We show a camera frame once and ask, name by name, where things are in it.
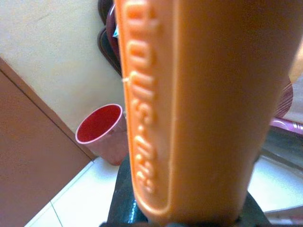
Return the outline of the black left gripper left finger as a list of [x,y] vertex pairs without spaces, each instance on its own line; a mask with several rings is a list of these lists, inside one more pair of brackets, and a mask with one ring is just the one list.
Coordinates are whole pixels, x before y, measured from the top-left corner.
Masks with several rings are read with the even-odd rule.
[[119,167],[108,218],[101,227],[148,227],[134,197],[129,156]]

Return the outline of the dark maroon plastic chairs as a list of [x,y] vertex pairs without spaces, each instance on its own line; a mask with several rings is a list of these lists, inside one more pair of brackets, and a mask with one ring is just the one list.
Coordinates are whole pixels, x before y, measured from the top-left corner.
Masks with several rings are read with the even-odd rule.
[[97,37],[98,48],[114,70],[122,77],[113,0],[98,0],[98,13],[105,26]]

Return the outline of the pink red plastic bin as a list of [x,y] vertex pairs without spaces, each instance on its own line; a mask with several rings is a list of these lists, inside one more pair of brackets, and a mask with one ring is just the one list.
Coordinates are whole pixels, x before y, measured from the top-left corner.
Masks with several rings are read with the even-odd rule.
[[76,141],[113,166],[128,154],[127,125],[118,104],[104,105],[86,117],[75,133]]

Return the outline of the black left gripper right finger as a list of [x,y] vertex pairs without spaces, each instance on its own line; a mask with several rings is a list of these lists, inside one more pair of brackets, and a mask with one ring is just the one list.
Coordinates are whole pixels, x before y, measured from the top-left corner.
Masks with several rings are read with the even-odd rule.
[[251,195],[246,196],[242,209],[242,227],[268,225],[269,220]]

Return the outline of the orange plastic embossed handle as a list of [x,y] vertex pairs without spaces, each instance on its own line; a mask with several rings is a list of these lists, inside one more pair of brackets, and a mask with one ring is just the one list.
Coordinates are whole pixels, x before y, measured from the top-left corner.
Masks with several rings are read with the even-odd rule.
[[303,0],[115,0],[135,199],[232,225],[303,36]]

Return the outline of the brown wooden door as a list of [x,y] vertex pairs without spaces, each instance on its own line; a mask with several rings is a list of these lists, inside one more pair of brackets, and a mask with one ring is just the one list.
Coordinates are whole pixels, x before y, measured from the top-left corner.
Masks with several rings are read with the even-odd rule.
[[23,227],[92,159],[0,58],[0,227]]

